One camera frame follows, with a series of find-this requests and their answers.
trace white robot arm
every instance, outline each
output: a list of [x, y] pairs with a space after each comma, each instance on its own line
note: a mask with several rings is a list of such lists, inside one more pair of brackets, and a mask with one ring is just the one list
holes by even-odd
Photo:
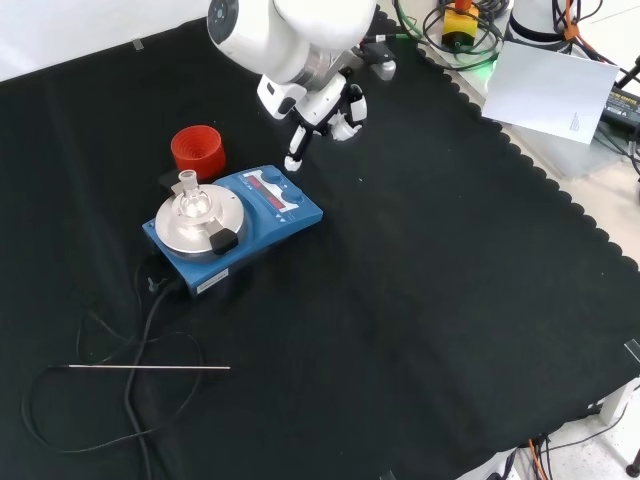
[[[207, 27], [216, 47], [263, 75], [258, 96], [276, 119], [295, 108], [300, 127], [285, 166], [300, 167], [314, 132], [344, 140], [360, 129], [366, 101], [340, 72], [362, 60], [352, 51], [366, 34], [376, 0], [213, 0]], [[348, 103], [351, 112], [340, 113]]]

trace power cord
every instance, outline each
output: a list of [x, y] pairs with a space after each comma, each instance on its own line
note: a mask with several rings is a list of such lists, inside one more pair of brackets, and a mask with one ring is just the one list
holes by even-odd
[[551, 440], [549, 440], [549, 435], [546, 435], [545, 441], [547, 442], [547, 466], [549, 467], [549, 480], [553, 480], [553, 473], [551, 473], [551, 456], [549, 455], [549, 443], [551, 442]]
[[595, 48], [589, 45], [584, 40], [584, 38], [582, 38], [582, 36], [580, 35], [578, 24], [582, 20], [592, 17], [596, 13], [598, 13], [600, 11], [600, 8], [602, 8], [603, 0], [600, 0], [596, 9], [589, 15], [586, 15], [585, 17], [582, 17], [582, 0], [575, 0], [575, 2], [577, 2], [576, 16], [573, 19], [571, 19], [570, 7], [573, 5], [574, 0], [566, 1], [566, 7], [564, 11], [560, 9], [559, 0], [552, 0], [553, 24], [556, 32], [563, 34], [568, 41], [570, 41], [573, 45], [580, 48], [585, 53], [585, 55], [587, 55], [587, 57], [589, 57], [590, 59], [615, 65], [620, 69], [622, 73], [624, 73], [631, 80], [634, 80], [640, 83], [640, 79], [637, 76], [632, 76], [628, 70], [625, 70], [624, 68], [619, 67], [614, 62], [609, 60], [607, 57], [600, 54], [598, 51], [596, 51]]
[[559, 446], [557, 446], [557, 447], [551, 447], [551, 448], [549, 448], [549, 446], [547, 445], [546, 450], [543, 450], [541, 453], [546, 453], [546, 454], [548, 454], [549, 452], [553, 452], [554, 450], [559, 450], [559, 449], [561, 449], [561, 448], [567, 448], [567, 447], [573, 447], [573, 446], [575, 446], [575, 445], [580, 445], [580, 444], [582, 444], [582, 443], [588, 442], [588, 441], [589, 441], [589, 440], [591, 440], [592, 438], [599, 437], [600, 435], [605, 434], [605, 433], [607, 433], [607, 432], [609, 432], [609, 431], [613, 430], [614, 428], [616, 428], [616, 427], [618, 426], [618, 424], [619, 424], [619, 423], [622, 421], [622, 419], [624, 418], [624, 414], [625, 414], [625, 413], [627, 413], [627, 407], [628, 407], [628, 406], [629, 406], [629, 404], [627, 404], [627, 405], [624, 407], [624, 410], [622, 411], [622, 415], [620, 415], [620, 418], [616, 421], [616, 423], [614, 423], [613, 425], [611, 425], [609, 428], [605, 428], [604, 430], [602, 430], [602, 431], [600, 431], [600, 432], [598, 432], [598, 433], [596, 433], [596, 434], [594, 434], [594, 435], [591, 435], [590, 437], [587, 437], [587, 438], [585, 438], [585, 439], [583, 439], [583, 440], [577, 441], [577, 442], [567, 443], [567, 444], [565, 444], [565, 445], [559, 445]]
[[529, 439], [529, 450], [531, 450], [532, 466], [536, 479], [548, 480], [547, 475], [544, 473], [544, 467], [542, 467], [540, 460], [538, 460], [538, 447], [534, 446], [533, 440], [531, 439]]
[[[625, 152], [622, 147], [620, 147], [620, 145], [618, 145], [616, 143], [616, 141], [613, 139], [613, 137], [611, 137], [611, 135], [609, 135], [600, 125], [598, 125], [596, 127], [596, 130], [598, 133], [600, 133], [600, 135], [602, 135], [604, 138], [607, 139], [607, 141], [621, 154], [624, 155], [625, 157], [627, 157], [629, 160], [631, 160], [631, 165], [633, 165], [633, 168], [635, 169], [636, 173], [638, 174], [638, 176], [640, 176], [640, 166], [639, 166], [639, 162], [640, 160], [638, 160], [637, 158], [635, 158], [635, 155], [633, 154], [629, 154], [628, 152]], [[638, 126], [636, 127], [636, 130], [633, 134], [632, 138], [638, 138], [638, 134], [640, 133], [640, 124], [638, 124]], [[596, 139], [596, 141], [598, 141], [599, 143], [604, 145], [604, 142], [602, 142], [602, 140], [600, 140], [598, 137], [594, 137]]]
[[[139, 303], [139, 307], [140, 309], [142, 309], [142, 301], [140, 299], [140, 295], [138, 293], [137, 290], [137, 275], [138, 275], [138, 268], [136, 269], [136, 274], [135, 274], [135, 278], [136, 278], [136, 294], [138, 297], [138, 303]], [[197, 356], [197, 361], [198, 361], [198, 366], [203, 366], [204, 364], [204, 357], [202, 354], [202, 348], [200, 347], [200, 344], [198, 343], [198, 341], [191, 335], [189, 335], [188, 333], [184, 333], [184, 332], [172, 332], [172, 333], [168, 333], [165, 335], [161, 335], [159, 337], [156, 338], [152, 338], [149, 339], [149, 332], [151, 329], [151, 325], [152, 322], [157, 314], [157, 311], [160, 307], [160, 304], [163, 302], [163, 300], [172, 292], [175, 292], [177, 290], [179, 290], [182, 286], [182, 283], [180, 280], [175, 280], [169, 284], [166, 285], [166, 287], [160, 292], [160, 294], [157, 296], [157, 298], [154, 300], [153, 305], [151, 306], [151, 309], [149, 310], [149, 313], [146, 317], [146, 321], [144, 323], [144, 327], [143, 327], [143, 331], [141, 334], [141, 338], [139, 340], [134, 339], [134, 337], [132, 338], [127, 338], [124, 337], [122, 335], [119, 335], [118, 333], [116, 333], [111, 327], [109, 327], [104, 321], [102, 321], [97, 315], [92, 314], [89, 318], [92, 318], [94, 321], [96, 321], [99, 325], [101, 325], [105, 331], [107, 333], [109, 333], [112, 337], [119, 339], [120, 341], [123, 342], [123, 344], [112, 354], [110, 354], [109, 356], [107, 356], [106, 358], [100, 360], [99, 362], [96, 363], [88, 363], [83, 361], [82, 356], [80, 354], [80, 343], [81, 343], [81, 338], [82, 338], [82, 328], [83, 328], [83, 324], [84, 324], [84, 319], [81, 321], [79, 330], [78, 330], [78, 336], [77, 336], [77, 341], [76, 341], [76, 353], [78, 355], [78, 360], [86, 365], [104, 365], [106, 364], [106, 362], [116, 358], [117, 356], [119, 356], [120, 354], [124, 353], [125, 351], [127, 351], [130, 347], [137, 345], [138, 349], [136, 351], [136, 356], [135, 356], [135, 360], [133, 363], [133, 366], [139, 366], [140, 365], [140, 361], [142, 360], [142, 357], [144, 355], [144, 351], [147, 345], [151, 344], [151, 343], [155, 343], [155, 342], [159, 342], [162, 341], [168, 337], [171, 336], [182, 336], [186, 339], [188, 339], [191, 343], [193, 343], [194, 347], [195, 347], [195, 352], [196, 352], [196, 356]], [[143, 459], [143, 464], [144, 464], [144, 470], [145, 470], [145, 478], [147, 480], [151, 480], [153, 478], [153, 471], [151, 468], [151, 462], [149, 459], [149, 452], [148, 452], [148, 446], [146, 443], [146, 437], [148, 437], [149, 435], [156, 433], [164, 428], [169, 427], [170, 425], [172, 425], [177, 419], [178, 417], [184, 412], [184, 410], [187, 408], [187, 406], [191, 403], [191, 401], [193, 400], [196, 391], [200, 385], [201, 382], [201, 377], [202, 377], [202, 372], [201, 371], [197, 371], [196, 372], [196, 376], [193, 382], [193, 385], [191, 387], [191, 390], [187, 396], [187, 398], [184, 400], [184, 402], [182, 402], [182, 405], [180, 405], [180, 407], [172, 414], [169, 416], [169, 418], [167, 420], [165, 420], [164, 422], [161, 422], [160, 424], [152, 427], [152, 428], [148, 428], [146, 430], [143, 430], [141, 423], [135, 413], [135, 410], [133, 408], [132, 402], [131, 402], [131, 391], [133, 390], [133, 387], [135, 385], [135, 380], [136, 380], [136, 369], [131, 369], [131, 373], [129, 374], [129, 378], [127, 380], [127, 384], [126, 384], [126, 388], [125, 388], [125, 392], [124, 392], [124, 406], [125, 406], [125, 411], [127, 413], [127, 417], [133, 427], [134, 433], [130, 434], [130, 435], [124, 435], [122, 437], [110, 440], [108, 442], [105, 443], [101, 443], [101, 444], [97, 444], [97, 445], [91, 445], [88, 447], [82, 447], [82, 448], [75, 448], [75, 449], [69, 449], [69, 448], [62, 448], [59, 446], [56, 446], [54, 444], [52, 444], [51, 442], [49, 442], [39, 431], [34, 418], [33, 418], [33, 396], [34, 396], [34, 391], [35, 388], [38, 384], [38, 382], [40, 380], [42, 380], [42, 378], [47, 375], [48, 373], [51, 373], [52, 371], [59, 371], [59, 370], [68, 370], [71, 369], [72, 367], [70, 365], [49, 365], [47, 367], [45, 367], [44, 369], [42, 369], [31, 381], [30, 385], [28, 386], [28, 388], [26, 389], [23, 397], [22, 397], [22, 401], [21, 401], [21, 415], [22, 415], [22, 421], [24, 423], [24, 426], [26, 428], [26, 430], [29, 432], [29, 434], [31, 434], [31, 436], [38, 441], [38, 443], [40, 443], [41, 445], [43, 445], [45, 448], [55, 452], [55, 453], [59, 453], [59, 454], [65, 454], [65, 455], [69, 455], [69, 454], [80, 454], [80, 453], [88, 453], [88, 452], [94, 452], [96, 450], [101, 450], [103, 448], [107, 448], [107, 447], [111, 447], [114, 445], [118, 445], [130, 440], [134, 440], [137, 439], [139, 444], [140, 444], [140, 450], [141, 450], [141, 455], [142, 455], [142, 459]]]
[[[596, 128], [596, 131], [598, 133], [602, 133], [601, 130], [598, 130]], [[608, 150], [611, 150], [612, 152], [616, 152], [616, 153], [621, 153], [624, 152], [624, 155], [630, 155], [629, 152], [625, 152], [624, 148], [620, 146], [619, 143], [616, 143], [614, 145], [611, 144], [610, 141], [604, 141], [601, 138], [598, 138], [597, 136], [594, 135], [593, 139], [598, 142], [600, 145], [602, 145], [603, 147], [605, 147]], [[636, 148], [636, 153], [640, 156], [640, 148]]]
[[[425, 45], [428, 47], [433, 47], [436, 50], [440, 50], [442, 52], [450, 53], [452, 55], [490, 55], [488, 58], [480, 60], [475, 63], [471, 63], [468, 65], [462, 66], [450, 66], [450, 65], [442, 65], [438, 66], [445, 70], [452, 70], [457, 72], [462, 72], [465, 70], [471, 70], [474, 68], [481, 67], [488, 63], [493, 62], [496, 58], [498, 58], [498, 54], [500, 53], [498, 50], [498, 46], [504, 42], [504, 37], [502, 32], [495, 26], [494, 21], [498, 15], [504, 13], [506, 8], [508, 7], [508, 1], [503, 0], [484, 0], [478, 3], [473, 3], [478, 8], [478, 16], [464, 11], [458, 10], [452, 6], [454, 3], [453, 0], [439, 0], [439, 4], [436, 8], [431, 10], [424, 18], [422, 22], [422, 30], [418, 29], [416, 25], [413, 25], [410, 21], [408, 21], [408, 17], [404, 13], [400, 5], [400, 0], [392, 0], [393, 6], [398, 16], [398, 21], [400, 23], [400, 28], [402, 31], [408, 36], [410, 40], [414, 42]], [[484, 32], [484, 35], [471, 47], [461, 47], [456, 50], [452, 50], [441, 45], [438, 45], [429, 37], [429, 31], [433, 28], [433, 26], [442, 18], [444, 18], [446, 11], [453, 11], [458, 15], [464, 15], [470, 17], [478, 22], [478, 28]], [[479, 50], [481, 44], [484, 40], [490, 37], [491, 38], [491, 46], [488, 48], [484, 48]]]

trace metal rod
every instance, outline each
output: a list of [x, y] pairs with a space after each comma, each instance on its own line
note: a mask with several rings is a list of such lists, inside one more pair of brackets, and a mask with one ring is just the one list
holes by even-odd
[[195, 367], [166, 365], [66, 365], [68, 368], [105, 368], [122, 370], [231, 370], [231, 367]]

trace white paper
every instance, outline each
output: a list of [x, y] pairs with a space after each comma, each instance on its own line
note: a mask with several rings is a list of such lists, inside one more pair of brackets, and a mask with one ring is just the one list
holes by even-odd
[[505, 42], [482, 115], [590, 143], [618, 67]]

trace red cup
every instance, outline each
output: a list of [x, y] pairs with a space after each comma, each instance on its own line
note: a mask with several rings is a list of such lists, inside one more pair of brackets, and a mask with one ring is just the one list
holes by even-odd
[[215, 128], [194, 125], [171, 140], [171, 152], [180, 170], [195, 170], [198, 180], [217, 176], [226, 163], [222, 137]]

